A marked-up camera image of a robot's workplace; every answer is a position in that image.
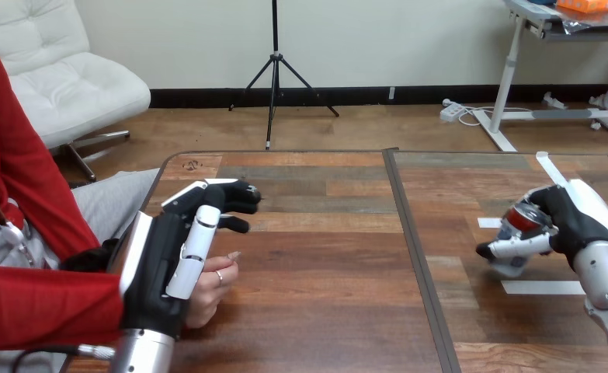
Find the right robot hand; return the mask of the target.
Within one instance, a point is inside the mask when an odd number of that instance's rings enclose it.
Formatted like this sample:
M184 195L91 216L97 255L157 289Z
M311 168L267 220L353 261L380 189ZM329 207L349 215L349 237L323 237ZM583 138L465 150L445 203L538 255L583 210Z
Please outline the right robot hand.
M608 206L587 183L573 179L529 190L503 214L496 239L475 252L517 277L536 254L560 253L572 265L578 252L601 241L608 243Z

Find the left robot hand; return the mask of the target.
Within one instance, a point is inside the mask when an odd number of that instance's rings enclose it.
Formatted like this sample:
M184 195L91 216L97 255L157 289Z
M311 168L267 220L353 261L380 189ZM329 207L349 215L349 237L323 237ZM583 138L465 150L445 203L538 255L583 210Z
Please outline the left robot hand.
M236 213L254 214L262 196L238 179L195 181L167 198L161 214L138 212L116 251L124 311L121 329L145 329L173 339L219 228L246 233Z

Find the person's hand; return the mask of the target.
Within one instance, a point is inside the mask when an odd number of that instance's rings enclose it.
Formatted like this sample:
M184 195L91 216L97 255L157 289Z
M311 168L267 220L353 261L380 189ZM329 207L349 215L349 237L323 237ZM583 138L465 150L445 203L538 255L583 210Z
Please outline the person's hand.
M199 329L214 317L222 299L238 279L240 251L208 258L189 298L185 328Z

